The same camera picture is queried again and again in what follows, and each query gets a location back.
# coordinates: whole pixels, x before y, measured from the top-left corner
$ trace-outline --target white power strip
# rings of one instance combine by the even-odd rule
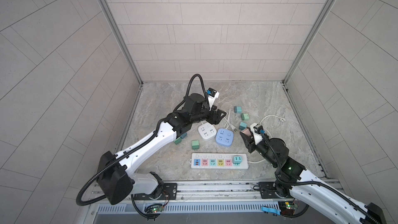
[[[216,135],[217,135],[216,127],[214,127],[212,124],[210,124],[208,122],[199,126],[198,132],[200,134],[200,137],[204,141],[208,141],[209,139],[212,139],[213,137],[216,137]]]
[[[235,156],[241,157],[241,163],[233,163]],[[245,153],[192,153],[192,169],[248,169]]]

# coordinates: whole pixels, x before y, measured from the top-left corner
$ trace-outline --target robotic arm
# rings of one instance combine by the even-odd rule
[[[204,97],[197,93],[189,95],[192,81],[199,77]],[[129,194],[144,193],[157,198],[162,193],[162,179],[151,172],[135,173],[137,168],[164,145],[189,131],[193,123],[207,121],[218,124],[226,112],[213,105],[219,93],[211,88],[205,91],[202,77],[195,74],[189,81],[183,101],[167,117],[159,120],[156,129],[132,146],[113,155],[102,155],[98,171],[80,190],[76,203],[89,205],[107,198],[114,205]],[[305,202],[317,211],[339,224],[386,224],[382,209],[373,203],[365,205],[351,199],[308,171],[302,164],[289,157],[289,149],[280,138],[269,138],[259,124],[240,132],[250,153],[257,151],[276,168],[276,181],[271,188],[262,191],[275,193],[280,198],[288,195]],[[82,195],[89,185],[97,180],[104,195],[92,200],[82,201]]]

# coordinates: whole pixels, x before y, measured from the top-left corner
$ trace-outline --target tiled wall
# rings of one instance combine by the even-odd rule
[[[0,0],[0,223],[72,223],[137,89],[97,0]]]
[[[282,80],[325,0],[107,0],[144,81]]]
[[[329,175],[349,195],[386,208],[391,223],[398,222],[391,205],[398,197],[397,40],[398,0],[337,0],[287,83]]]

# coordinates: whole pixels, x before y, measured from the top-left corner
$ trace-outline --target power adapter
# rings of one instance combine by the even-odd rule
[[[212,124],[208,122],[199,126],[198,132],[200,134],[200,137],[202,137],[204,141],[208,141],[209,139],[215,137],[217,134],[216,127],[214,127]]]
[[[230,147],[232,140],[234,139],[234,133],[230,130],[220,128],[217,131],[216,143],[222,146]]]

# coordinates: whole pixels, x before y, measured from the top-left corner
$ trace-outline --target vent grille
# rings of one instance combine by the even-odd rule
[[[141,210],[153,204],[137,204]],[[253,202],[170,202],[163,213],[214,213],[214,212],[262,212],[261,207],[279,209],[277,201],[253,201]],[[110,205],[101,203],[98,206],[98,214],[128,214],[136,213],[131,203]]]
[[[126,208],[126,204],[121,204],[121,205],[110,205],[110,204],[100,204],[98,206],[98,213],[101,212],[110,212],[110,213],[115,213],[115,212],[124,212]]]

